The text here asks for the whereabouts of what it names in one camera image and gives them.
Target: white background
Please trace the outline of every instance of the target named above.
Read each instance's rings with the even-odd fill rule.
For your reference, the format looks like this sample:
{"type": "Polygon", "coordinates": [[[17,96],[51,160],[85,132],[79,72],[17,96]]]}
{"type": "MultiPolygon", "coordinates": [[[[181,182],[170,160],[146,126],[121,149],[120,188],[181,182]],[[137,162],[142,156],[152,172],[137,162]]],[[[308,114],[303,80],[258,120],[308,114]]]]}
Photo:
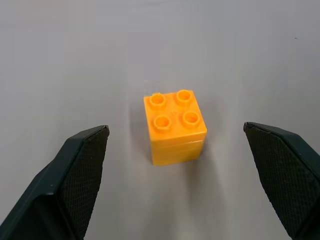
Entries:
{"type": "Polygon", "coordinates": [[[243,123],[320,152],[319,0],[0,1],[0,222],[66,138],[109,125],[86,240],[288,240],[243,123]],[[143,96],[191,89],[201,158],[151,164],[143,96]]]}

